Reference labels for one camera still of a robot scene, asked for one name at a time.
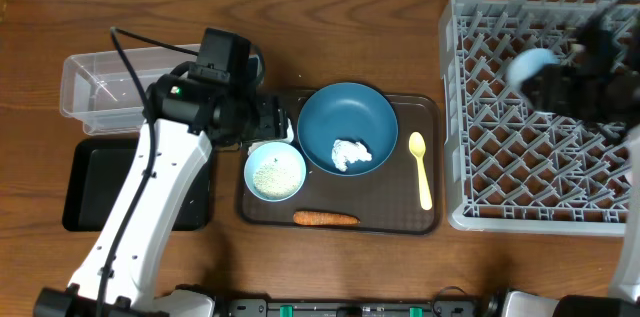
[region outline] wire rack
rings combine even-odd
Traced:
[[[451,0],[440,22],[447,95],[448,215],[459,229],[622,235],[631,186],[624,146],[581,121],[528,108],[505,83],[530,48],[575,65],[577,26],[615,0]],[[623,51],[638,6],[607,18]],[[617,134],[623,126],[603,126]]]

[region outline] blue object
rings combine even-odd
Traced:
[[[545,48],[534,48],[520,53],[507,68],[507,83],[518,91],[524,81],[534,77],[542,67],[548,64],[559,64],[553,51]]]
[[[340,172],[331,159],[336,139],[361,142],[373,159],[347,163]],[[307,158],[340,176],[357,176],[382,165],[398,139],[398,120],[391,104],[376,90],[357,83],[337,83],[314,93],[298,118],[298,140]]]
[[[295,161],[296,167],[300,169],[300,185],[295,192],[288,196],[270,197],[263,195],[258,191],[253,181],[256,171],[258,171],[258,169],[265,163],[283,157],[287,158],[287,160]],[[269,142],[256,148],[255,151],[251,152],[247,162],[244,164],[244,181],[247,184],[247,187],[249,187],[251,193],[256,197],[267,202],[280,202],[287,198],[291,198],[293,195],[298,193],[302,184],[304,184],[306,177],[307,165],[305,164],[304,158],[302,158],[302,155],[297,149],[284,142]]]

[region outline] wood grain surface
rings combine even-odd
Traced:
[[[175,44],[220,27],[261,46],[272,88],[366,81],[443,109],[437,22],[447,1],[9,0],[0,24],[0,315],[30,315],[42,287],[64,288],[97,237],[61,225],[73,151],[86,136],[58,106],[64,59],[112,50],[110,26]],[[226,295],[406,300],[448,285],[482,294],[508,284],[601,296],[621,248],[616,238],[460,232],[446,219],[424,238],[253,226],[234,209],[241,168],[239,154],[218,156],[213,220],[172,233],[158,294],[200,283]]]

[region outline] clear plastic container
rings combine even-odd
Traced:
[[[180,47],[198,51],[200,45]],[[145,89],[178,64],[196,59],[162,47],[125,52]],[[60,113],[82,121],[89,135],[136,132],[144,122],[142,102],[116,51],[74,55],[64,61]]]

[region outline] yellow spoon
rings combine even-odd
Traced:
[[[413,132],[409,137],[409,151],[416,158],[418,162],[418,189],[420,191],[420,206],[423,210],[430,210],[433,206],[431,201],[431,191],[429,190],[429,183],[427,183],[427,174],[424,172],[424,162],[422,158],[426,152],[427,147],[424,145],[424,138],[420,132]]]

